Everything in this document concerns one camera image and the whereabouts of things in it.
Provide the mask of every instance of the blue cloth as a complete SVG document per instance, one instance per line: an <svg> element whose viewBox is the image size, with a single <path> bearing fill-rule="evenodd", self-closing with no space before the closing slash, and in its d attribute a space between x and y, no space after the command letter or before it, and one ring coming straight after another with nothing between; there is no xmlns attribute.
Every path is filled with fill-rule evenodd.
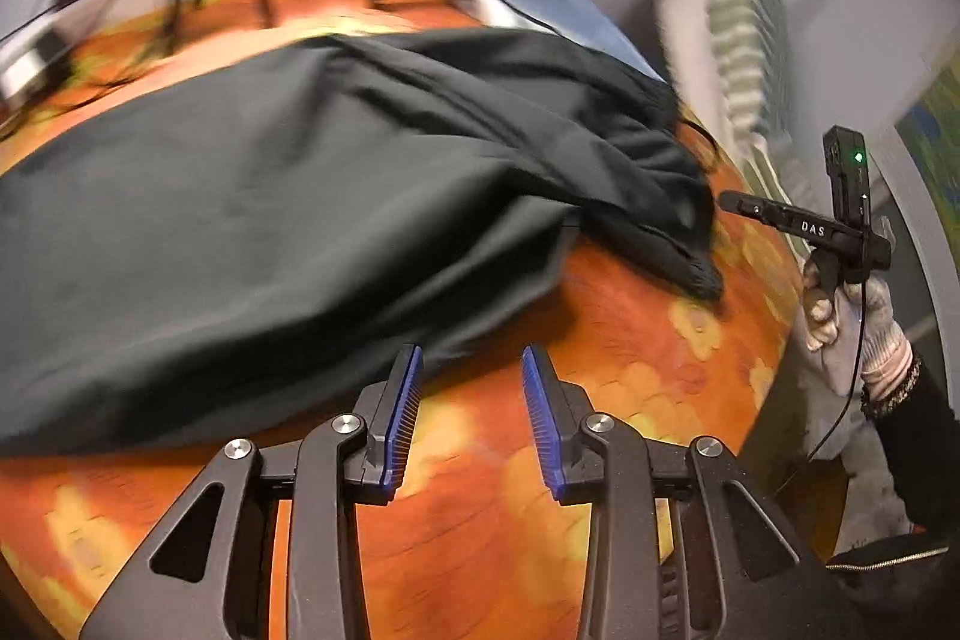
<svg viewBox="0 0 960 640"><path fill-rule="evenodd" d="M646 76L664 81L623 32L591 0L503 0L545 25L518 15L501 0L450 0L459 9L493 28L555 28L577 44L606 52Z"/></svg>

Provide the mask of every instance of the hand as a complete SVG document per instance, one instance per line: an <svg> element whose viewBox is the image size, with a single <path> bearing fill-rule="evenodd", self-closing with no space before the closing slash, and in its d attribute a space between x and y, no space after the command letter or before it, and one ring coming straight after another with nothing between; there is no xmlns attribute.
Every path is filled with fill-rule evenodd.
<svg viewBox="0 0 960 640"><path fill-rule="evenodd" d="M803 268L803 314L806 321L806 346L820 352L830 387L845 396L850 390L859 317L854 305L861 302L860 286L838 287L833 300L819 288L820 271L808 261ZM904 379L913 349L904 330L894 320L890 289L876 277L866 283L867 309L863 333L860 376L870 399L878 401L896 389Z"/></svg>

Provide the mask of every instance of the person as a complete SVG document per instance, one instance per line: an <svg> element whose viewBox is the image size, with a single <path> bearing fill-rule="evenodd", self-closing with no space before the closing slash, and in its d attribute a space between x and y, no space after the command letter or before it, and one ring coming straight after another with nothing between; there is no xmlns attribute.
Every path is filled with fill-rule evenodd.
<svg viewBox="0 0 960 640"><path fill-rule="evenodd" d="M846 395L859 335L854 305L863 292L842 286L830 297L819 277L808 262L806 342L821 354L832 389ZM861 407L917 530L834 557L827 569L871 638L960 637L960 423L894 319L886 283L870 277L865 286Z"/></svg>

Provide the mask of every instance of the zipper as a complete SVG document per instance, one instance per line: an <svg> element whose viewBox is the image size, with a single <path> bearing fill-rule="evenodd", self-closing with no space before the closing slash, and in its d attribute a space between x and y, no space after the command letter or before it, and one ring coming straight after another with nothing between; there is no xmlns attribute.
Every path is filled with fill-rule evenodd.
<svg viewBox="0 0 960 640"><path fill-rule="evenodd" d="M827 570L842 570L843 572L870 573L875 570L882 570L886 567L895 567L898 564L906 564L911 561L920 561L925 558L942 557L949 546L944 548L934 548L932 551L923 551L918 554L911 554L908 557L892 558L889 561L878 561L876 564L828 564Z"/></svg>

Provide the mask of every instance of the person's arm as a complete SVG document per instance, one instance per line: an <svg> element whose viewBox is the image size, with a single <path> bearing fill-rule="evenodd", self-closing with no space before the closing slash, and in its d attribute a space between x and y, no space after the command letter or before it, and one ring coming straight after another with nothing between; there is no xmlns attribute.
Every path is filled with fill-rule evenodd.
<svg viewBox="0 0 960 640"><path fill-rule="evenodd" d="M850 387L859 323L851 302L859 286L837 290L832 300L819 289L813 263L803 271L806 343L823 359L830 387L845 396ZM932 531L960 528L960 423L928 375L893 316L890 290L875 277L866 283L863 362L860 378L894 487L907 516Z"/></svg>
<svg viewBox="0 0 960 640"><path fill-rule="evenodd" d="M875 424L907 517L937 533L958 530L960 423L923 362L909 394Z"/></svg>

